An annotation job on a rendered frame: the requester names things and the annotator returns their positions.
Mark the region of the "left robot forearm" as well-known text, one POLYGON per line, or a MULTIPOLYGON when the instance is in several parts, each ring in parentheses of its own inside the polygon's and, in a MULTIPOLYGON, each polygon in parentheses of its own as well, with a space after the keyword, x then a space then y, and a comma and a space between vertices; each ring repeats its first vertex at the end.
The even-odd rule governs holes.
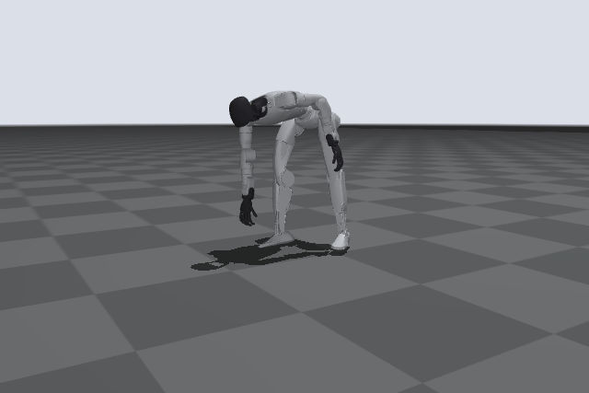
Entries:
POLYGON ((318 117, 320 118, 321 121, 321 125, 322 125, 322 129, 324 132, 324 139, 326 140, 326 135, 327 134, 331 134, 334 141, 337 140, 337 135, 335 134, 334 130, 334 124, 333 124, 333 120, 331 118, 331 108, 329 103, 327 102, 327 100, 325 98, 320 98, 318 101, 318 108, 320 109, 320 112, 318 113, 318 117))

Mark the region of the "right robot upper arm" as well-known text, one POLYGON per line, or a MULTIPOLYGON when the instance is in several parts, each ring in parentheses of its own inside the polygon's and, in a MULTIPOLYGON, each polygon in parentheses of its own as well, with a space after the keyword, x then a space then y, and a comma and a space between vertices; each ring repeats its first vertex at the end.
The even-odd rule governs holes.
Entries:
POLYGON ((252 162, 256 159, 256 152, 251 148, 252 143, 252 126, 255 123, 250 122, 249 124, 239 127, 239 142, 241 150, 244 149, 246 152, 246 162, 252 162))

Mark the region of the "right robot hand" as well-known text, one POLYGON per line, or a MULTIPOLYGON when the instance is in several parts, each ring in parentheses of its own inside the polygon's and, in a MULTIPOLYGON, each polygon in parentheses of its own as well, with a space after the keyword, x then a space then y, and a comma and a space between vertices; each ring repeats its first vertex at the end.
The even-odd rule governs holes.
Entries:
POLYGON ((254 214, 255 217, 257 217, 257 214, 255 213, 253 207, 252 207, 252 201, 254 198, 254 189, 253 188, 249 188, 248 190, 248 195, 243 195, 242 194, 242 198, 244 199, 243 202, 241 203, 240 206, 240 215, 239 215, 239 219, 241 221, 242 224, 245 225, 255 225, 250 217, 250 213, 252 212, 254 214))

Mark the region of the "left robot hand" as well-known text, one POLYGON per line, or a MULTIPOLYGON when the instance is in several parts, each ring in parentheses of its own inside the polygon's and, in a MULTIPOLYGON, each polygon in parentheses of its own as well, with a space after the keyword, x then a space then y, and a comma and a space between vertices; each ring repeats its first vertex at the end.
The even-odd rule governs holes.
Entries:
POLYGON ((339 171, 341 169, 341 167, 343 166, 343 159, 341 156, 341 150, 340 147, 338 146, 338 140, 334 141, 333 137, 331 134, 327 134, 326 135, 326 140, 328 142, 328 146, 331 146, 332 151, 333 151, 333 160, 332 160, 332 164, 335 163, 336 158, 337 158, 337 167, 334 169, 335 172, 339 171))

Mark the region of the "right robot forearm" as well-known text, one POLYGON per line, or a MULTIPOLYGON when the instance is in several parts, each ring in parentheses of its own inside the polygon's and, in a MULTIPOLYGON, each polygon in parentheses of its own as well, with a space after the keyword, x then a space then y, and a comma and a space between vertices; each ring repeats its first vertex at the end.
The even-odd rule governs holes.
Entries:
MULTIPOLYGON (((253 164, 246 163, 246 152, 244 149, 240 152, 240 169, 242 172, 242 194, 248 195, 249 188, 254 189, 254 176, 253 176, 253 164)), ((255 194, 255 189, 254 189, 255 194)))

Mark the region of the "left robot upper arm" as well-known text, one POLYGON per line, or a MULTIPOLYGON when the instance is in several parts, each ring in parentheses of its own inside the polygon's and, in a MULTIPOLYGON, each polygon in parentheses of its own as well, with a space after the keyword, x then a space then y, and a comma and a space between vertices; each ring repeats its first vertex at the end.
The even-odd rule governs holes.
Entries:
POLYGON ((283 108, 284 110, 291 110, 296 107, 309 107, 310 105, 313 110, 320 110, 318 108, 320 98, 324 97, 319 94, 302 94, 294 91, 285 91, 275 97, 275 104, 277 108, 283 108))

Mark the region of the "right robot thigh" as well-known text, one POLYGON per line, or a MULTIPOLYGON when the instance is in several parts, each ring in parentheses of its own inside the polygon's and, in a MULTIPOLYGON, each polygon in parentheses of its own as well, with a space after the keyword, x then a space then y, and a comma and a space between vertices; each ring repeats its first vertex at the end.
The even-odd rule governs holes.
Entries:
POLYGON ((277 133, 273 148, 273 173, 276 183, 284 188, 291 187, 295 182, 294 174, 286 169, 286 164, 295 147, 295 136, 303 133, 304 128, 295 122, 295 118, 283 121, 277 133))

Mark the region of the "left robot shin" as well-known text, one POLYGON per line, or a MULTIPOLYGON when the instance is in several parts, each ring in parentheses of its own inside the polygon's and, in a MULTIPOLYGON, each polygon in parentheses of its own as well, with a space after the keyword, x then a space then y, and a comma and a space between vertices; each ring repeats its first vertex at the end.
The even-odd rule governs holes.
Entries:
POLYGON ((329 192, 331 198, 332 208, 336 214, 336 221, 338 226, 338 234, 347 236, 346 226, 346 208, 347 208, 347 190, 345 186, 345 174, 341 169, 341 176, 331 175, 329 179, 329 192))

